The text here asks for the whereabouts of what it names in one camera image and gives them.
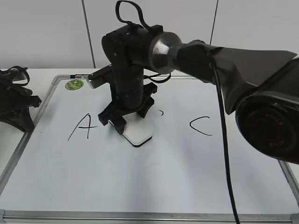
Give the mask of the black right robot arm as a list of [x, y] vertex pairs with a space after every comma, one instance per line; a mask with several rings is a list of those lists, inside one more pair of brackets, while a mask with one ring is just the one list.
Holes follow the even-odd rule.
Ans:
[[216, 47], [182, 43], [162, 26], [128, 24], [106, 34], [102, 47], [110, 65], [102, 70], [112, 102], [99, 114], [122, 132], [124, 115], [144, 117], [153, 105], [154, 84], [144, 85], [145, 69], [161, 75], [181, 71], [217, 85], [226, 114], [235, 113], [241, 135], [259, 152], [299, 162], [299, 58], [284, 50]]

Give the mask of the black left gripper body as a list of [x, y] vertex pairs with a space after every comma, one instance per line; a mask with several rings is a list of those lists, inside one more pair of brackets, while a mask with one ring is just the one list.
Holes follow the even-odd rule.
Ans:
[[26, 86], [30, 82], [27, 67], [13, 66], [0, 71], [0, 120], [14, 124], [17, 111], [38, 108], [41, 99]]

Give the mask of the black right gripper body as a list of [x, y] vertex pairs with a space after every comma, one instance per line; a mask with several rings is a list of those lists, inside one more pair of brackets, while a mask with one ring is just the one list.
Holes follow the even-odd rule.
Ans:
[[152, 40], [163, 31], [161, 25], [152, 30], [135, 24], [123, 26], [102, 38], [102, 48], [112, 65], [116, 101], [128, 111], [142, 104], [144, 69], [149, 69], [148, 53]]

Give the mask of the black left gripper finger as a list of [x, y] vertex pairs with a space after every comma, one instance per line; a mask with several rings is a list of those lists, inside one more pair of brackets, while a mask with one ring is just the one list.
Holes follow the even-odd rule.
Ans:
[[29, 109], [21, 109], [17, 111], [14, 120], [14, 127], [24, 133], [32, 132], [35, 128], [33, 120], [31, 118]]

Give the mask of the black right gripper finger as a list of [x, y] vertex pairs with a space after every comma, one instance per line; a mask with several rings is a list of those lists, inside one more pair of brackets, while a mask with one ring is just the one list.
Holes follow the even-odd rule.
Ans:
[[154, 83], [149, 83], [143, 86], [142, 104], [136, 110], [136, 112], [145, 118], [147, 112], [154, 104], [154, 99], [151, 97], [152, 94], [157, 92], [157, 86]]
[[100, 114], [98, 114], [98, 119], [104, 126], [111, 121], [115, 130], [119, 134], [123, 134], [125, 125], [127, 124], [123, 117], [126, 115], [126, 112], [127, 111], [121, 107], [118, 101], [113, 100]]

